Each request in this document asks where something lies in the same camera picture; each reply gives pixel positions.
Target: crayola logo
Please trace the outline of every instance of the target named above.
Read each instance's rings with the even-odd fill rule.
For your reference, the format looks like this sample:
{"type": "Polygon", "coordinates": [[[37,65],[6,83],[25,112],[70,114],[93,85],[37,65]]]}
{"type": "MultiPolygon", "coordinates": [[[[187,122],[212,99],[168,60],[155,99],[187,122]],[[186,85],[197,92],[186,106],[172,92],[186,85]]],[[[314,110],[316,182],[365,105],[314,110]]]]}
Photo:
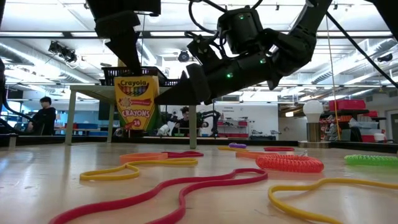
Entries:
{"type": "Polygon", "coordinates": [[[125,82],[122,80],[118,86],[128,96],[141,96],[149,88],[149,83],[145,81],[125,82]]]}
{"type": "Polygon", "coordinates": [[[122,114],[124,117],[145,117],[149,118],[150,117],[150,111],[149,110],[124,110],[122,111],[122,114]]]}

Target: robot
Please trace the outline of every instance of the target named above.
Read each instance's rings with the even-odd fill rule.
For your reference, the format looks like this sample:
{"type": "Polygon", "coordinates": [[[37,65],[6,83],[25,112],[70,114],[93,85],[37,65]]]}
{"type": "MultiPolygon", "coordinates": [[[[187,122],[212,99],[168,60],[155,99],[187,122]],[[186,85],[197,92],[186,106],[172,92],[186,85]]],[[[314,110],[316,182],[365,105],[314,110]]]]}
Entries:
{"type": "MultiPolygon", "coordinates": [[[[210,0],[189,0],[190,17],[200,29],[214,34],[204,38],[192,32],[185,35],[192,38],[188,49],[201,65],[187,66],[189,78],[159,95],[155,99],[158,105],[198,105],[210,104],[212,99],[234,91],[266,81],[271,90],[276,88],[282,77],[286,77],[311,61],[317,43],[317,29],[326,15],[349,41],[360,51],[369,63],[398,88],[345,32],[327,10],[332,0],[307,0],[295,25],[288,34],[270,28],[263,29],[256,8],[262,0],[241,9],[227,11],[210,0]],[[218,30],[213,32],[196,22],[192,13],[195,2],[205,2],[224,14],[218,19],[218,30]],[[228,43],[235,58],[225,55],[224,44],[228,43]],[[218,58],[210,48],[216,47],[222,58],[218,58]]],[[[396,12],[388,0],[368,0],[378,9],[390,28],[393,36],[398,37],[396,12]]],[[[0,0],[0,24],[6,0],[0,0]]],[[[161,13],[160,0],[87,0],[94,16],[95,31],[99,37],[110,39],[106,45],[131,70],[131,75],[141,75],[136,42],[139,32],[134,30],[140,24],[137,14],[146,13],[158,16],[161,13]]],[[[4,64],[0,60],[0,107],[6,103],[4,64]]]]}

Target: person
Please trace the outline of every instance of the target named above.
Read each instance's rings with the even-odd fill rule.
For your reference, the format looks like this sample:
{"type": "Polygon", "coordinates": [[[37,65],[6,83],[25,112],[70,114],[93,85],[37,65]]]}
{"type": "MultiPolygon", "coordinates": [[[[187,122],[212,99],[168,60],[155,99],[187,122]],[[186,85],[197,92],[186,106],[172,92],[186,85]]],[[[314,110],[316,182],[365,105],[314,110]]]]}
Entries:
{"type": "Polygon", "coordinates": [[[53,135],[57,115],[55,108],[51,107],[51,98],[48,96],[41,98],[40,104],[43,108],[33,116],[34,123],[29,122],[27,130],[37,131],[41,135],[53,135]]]}
{"type": "MultiPolygon", "coordinates": [[[[178,129],[180,129],[180,134],[187,135],[189,134],[189,108],[187,106],[184,106],[181,108],[181,113],[182,113],[182,119],[178,120],[175,123],[175,126],[172,131],[172,136],[178,133],[178,129]]],[[[209,126],[209,123],[206,121],[203,123],[197,122],[197,127],[198,128],[207,128],[209,126]]]]}

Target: ceiling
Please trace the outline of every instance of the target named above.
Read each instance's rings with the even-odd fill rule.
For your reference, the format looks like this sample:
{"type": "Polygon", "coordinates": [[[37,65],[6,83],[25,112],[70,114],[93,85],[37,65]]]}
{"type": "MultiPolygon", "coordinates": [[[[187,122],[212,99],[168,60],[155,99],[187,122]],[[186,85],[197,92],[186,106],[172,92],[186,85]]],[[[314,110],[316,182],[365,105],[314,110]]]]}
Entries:
{"type": "MultiPolygon", "coordinates": [[[[245,0],[215,0],[228,9],[236,9],[247,4],[253,5],[256,1],[245,0]]],[[[263,27],[279,31],[288,31],[292,27],[300,13],[305,0],[264,0],[257,8],[263,27]]],[[[367,53],[380,54],[391,52],[394,54],[395,44],[384,46],[386,40],[391,40],[391,33],[385,25],[376,8],[362,0],[338,0],[337,5],[331,5],[329,12],[350,33],[355,36],[355,41],[367,49],[367,53]]],[[[85,0],[7,0],[4,20],[0,32],[0,47],[6,48],[7,52],[14,52],[20,57],[33,57],[38,59],[35,68],[40,64],[43,67],[59,69],[53,78],[68,80],[68,83],[85,82],[93,83],[103,78],[101,63],[116,66],[118,59],[105,45],[105,40],[99,39],[94,33],[95,23],[90,10],[85,9],[85,0]],[[51,41],[58,41],[69,49],[76,50],[81,57],[78,64],[67,66],[62,58],[54,56],[48,51],[51,41]]],[[[195,19],[208,29],[215,30],[220,11],[207,4],[194,4],[193,13],[195,19]]],[[[156,65],[165,71],[170,70],[170,78],[178,78],[186,63],[177,61],[181,50],[187,49],[191,39],[183,38],[178,31],[197,30],[200,31],[190,20],[188,15],[188,1],[184,0],[162,0],[162,15],[159,17],[139,16],[141,25],[136,30],[144,31],[142,35],[142,47],[146,55],[162,60],[148,60],[145,63],[156,65]]],[[[318,42],[312,61],[301,68],[295,74],[285,77],[281,84],[317,84],[331,85],[332,77],[337,85],[387,85],[386,80],[378,74],[360,55],[358,55],[352,44],[341,36],[336,26],[326,19],[318,30],[318,42]],[[328,39],[326,31],[331,31],[328,39]],[[330,60],[333,60],[335,76],[325,75],[331,70],[330,60]]],[[[391,62],[379,63],[381,67],[393,67],[395,58],[391,62]]],[[[395,70],[390,69],[391,76],[396,79],[395,70]]],[[[18,82],[18,78],[8,77],[8,82],[18,82]]],[[[66,82],[51,79],[49,82],[66,82]]],[[[352,88],[351,92],[363,91],[363,88],[352,88]]],[[[317,96],[320,91],[326,91],[322,96],[327,97],[329,89],[312,86],[304,87],[280,87],[276,91],[281,96],[292,95],[317,96]]]]}

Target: desk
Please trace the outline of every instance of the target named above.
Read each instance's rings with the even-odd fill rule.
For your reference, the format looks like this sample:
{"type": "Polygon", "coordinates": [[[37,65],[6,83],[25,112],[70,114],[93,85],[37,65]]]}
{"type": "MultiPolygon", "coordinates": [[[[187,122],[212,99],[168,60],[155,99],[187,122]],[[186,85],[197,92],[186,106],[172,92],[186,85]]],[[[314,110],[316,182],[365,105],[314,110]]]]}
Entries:
{"type": "MultiPolygon", "coordinates": [[[[168,87],[160,87],[160,93],[168,90],[168,87]]],[[[101,100],[109,103],[109,124],[108,124],[108,138],[107,142],[112,141],[112,129],[113,129],[113,114],[114,105],[116,102],[114,94],[114,86],[99,86],[99,85],[71,85],[70,86],[70,98],[69,98],[69,110],[68,110],[68,125],[67,133],[65,135],[65,144],[72,144],[72,132],[73,132],[73,121],[75,117],[75,106],[76,106],[76,93],[82,93],[86,96],[90,96],[94,99],[101,100]]]]}

